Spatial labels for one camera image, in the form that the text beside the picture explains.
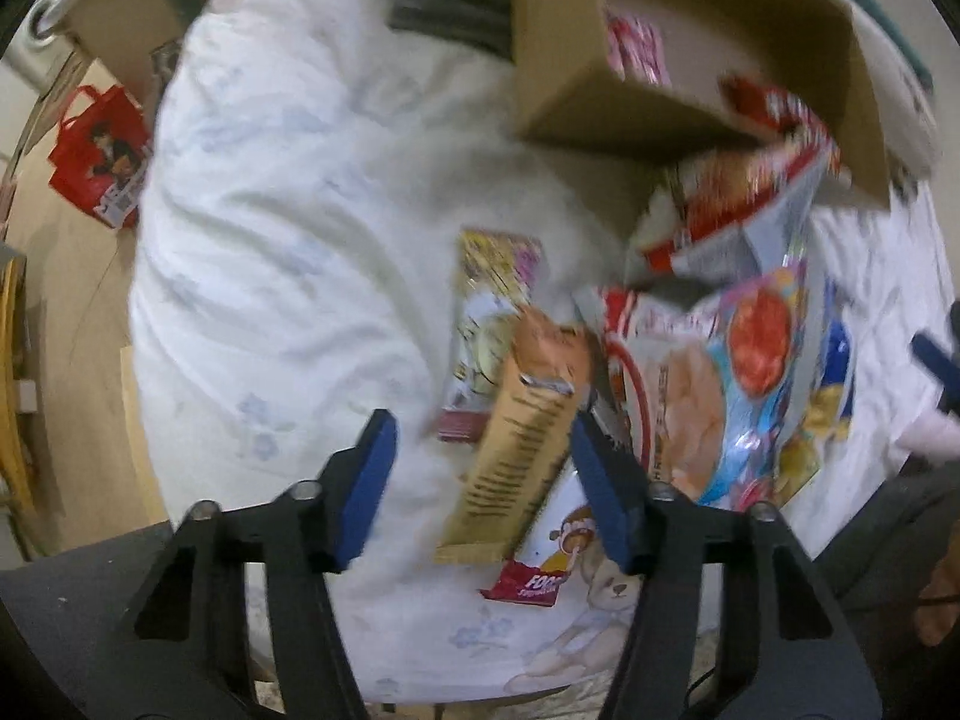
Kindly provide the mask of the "white red shrimp cracker bag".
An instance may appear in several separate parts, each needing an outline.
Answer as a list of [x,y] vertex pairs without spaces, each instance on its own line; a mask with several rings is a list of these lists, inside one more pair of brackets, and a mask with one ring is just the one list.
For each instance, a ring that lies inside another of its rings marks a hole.
[[686,310],[624,286],[574,294],[652,481],[725,511],[771,496],[804,341],[805,275],[804,263],[780,266]]

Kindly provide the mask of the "red white printed snack bag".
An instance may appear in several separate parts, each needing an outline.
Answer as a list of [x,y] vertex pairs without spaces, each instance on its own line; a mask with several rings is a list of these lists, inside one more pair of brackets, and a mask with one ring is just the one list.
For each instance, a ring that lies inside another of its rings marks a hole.
[[669,167],[631,234],[625,280],[716,286],[788,263],[804,249],[818,191],[851,185],[832,146],[715,149]]

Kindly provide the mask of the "white rice cake pack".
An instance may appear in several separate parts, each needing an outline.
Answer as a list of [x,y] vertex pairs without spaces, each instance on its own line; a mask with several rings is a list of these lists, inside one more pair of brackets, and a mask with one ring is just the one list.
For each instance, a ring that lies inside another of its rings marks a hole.
[[568,460],[523,541],[480,595],[490,601],[551,608],[596,536],[596,520],[573,461]]

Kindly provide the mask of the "red cartoon face candy bag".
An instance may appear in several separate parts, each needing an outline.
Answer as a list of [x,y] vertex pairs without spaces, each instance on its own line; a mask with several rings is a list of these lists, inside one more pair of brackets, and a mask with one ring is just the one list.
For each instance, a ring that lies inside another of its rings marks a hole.
[[828,171],[837,176],[843,174],[846,166],[832,132],[799,96],[781,86],[755,82],[742,75],[723,76],[719,87],[737,114],[774,130],[789,142],[825,149]]

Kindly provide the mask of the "orange yellow snack bag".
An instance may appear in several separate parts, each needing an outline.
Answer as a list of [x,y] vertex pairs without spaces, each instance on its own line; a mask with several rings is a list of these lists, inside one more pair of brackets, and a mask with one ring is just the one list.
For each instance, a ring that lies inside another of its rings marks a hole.
[[524,307],[490,419],[434,550],[438,564],[508,559],[562,469],[569,431],[592,387],[589,333]]

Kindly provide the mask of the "pink girl snack pack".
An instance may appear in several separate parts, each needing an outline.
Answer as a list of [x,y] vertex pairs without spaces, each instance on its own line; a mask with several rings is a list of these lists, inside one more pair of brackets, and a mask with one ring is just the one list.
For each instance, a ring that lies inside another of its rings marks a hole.
[[664,41],[659,28],[630,13],[605,14],[608,65],[620,80],[669,86]]

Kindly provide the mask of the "yellow bear candy bar pack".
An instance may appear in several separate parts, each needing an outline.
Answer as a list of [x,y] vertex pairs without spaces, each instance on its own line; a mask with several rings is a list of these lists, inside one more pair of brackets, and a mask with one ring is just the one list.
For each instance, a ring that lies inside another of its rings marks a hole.
[[542,260],[539,239],[460,232],[452,371],[436,424],[439,440],[475,444],[482,437],[517,316],[532,301]]

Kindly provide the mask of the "blue angel snack bag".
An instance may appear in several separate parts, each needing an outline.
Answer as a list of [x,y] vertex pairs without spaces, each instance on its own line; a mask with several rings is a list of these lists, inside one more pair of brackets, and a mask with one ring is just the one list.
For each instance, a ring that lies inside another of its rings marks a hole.
[[809,273],[807,322],[784,436],[779,441],[773,500],[788,504],[811,483],[828,454],[850,437],[856,391],[856,348],[832,278]]

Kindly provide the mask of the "brown cardboard box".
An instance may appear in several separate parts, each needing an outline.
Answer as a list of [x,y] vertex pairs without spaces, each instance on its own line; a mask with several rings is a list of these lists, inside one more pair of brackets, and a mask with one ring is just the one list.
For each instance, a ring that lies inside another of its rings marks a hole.
[[[610,13],[662,37],[662,85],[608,60]],[[768,142],[719,83],[743,75],[799,96],[832,132],[853,176],[846,202],[889,203],[889,163],[867,62],[836,0],[512,0],[516,122],[539,142],[674,161]]]

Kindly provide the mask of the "red shopping bag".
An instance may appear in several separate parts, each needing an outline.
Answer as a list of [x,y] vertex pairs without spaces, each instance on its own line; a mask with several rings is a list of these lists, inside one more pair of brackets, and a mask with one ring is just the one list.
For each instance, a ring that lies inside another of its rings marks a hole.
[[82,85],[67,98],[49,154],[49,185],[112,231],[132,229],[151,158],[142,110],[121,85]]

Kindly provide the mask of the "white bed sheet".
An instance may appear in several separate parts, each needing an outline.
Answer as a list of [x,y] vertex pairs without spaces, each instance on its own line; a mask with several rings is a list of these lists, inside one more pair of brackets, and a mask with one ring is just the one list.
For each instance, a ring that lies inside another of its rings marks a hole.
[[[815,252],[856,348],[850,437],[786,517],[825,551],[892,479],[895,438],[935,400],[908,353],[953,293],[931,181],[940,133],[908,60],[856,0],[889,203],[825,188]],[[391,0],[210,0],[155,135],[130,289],[142,424],[172,518],[260,504],[319,472],[373,411],[398,457],[363,556],[332,582],[368,699],[501,699],[516,717],[594,715],[636,590],[579,567],[553,608],[480,595],[485,567],[433,559],[473,455],[438,439],[451,378],[457,239],[539,239],[535,299],[625,279],[662,161],[539,142],[516,122],[514,57],[387,26]]]

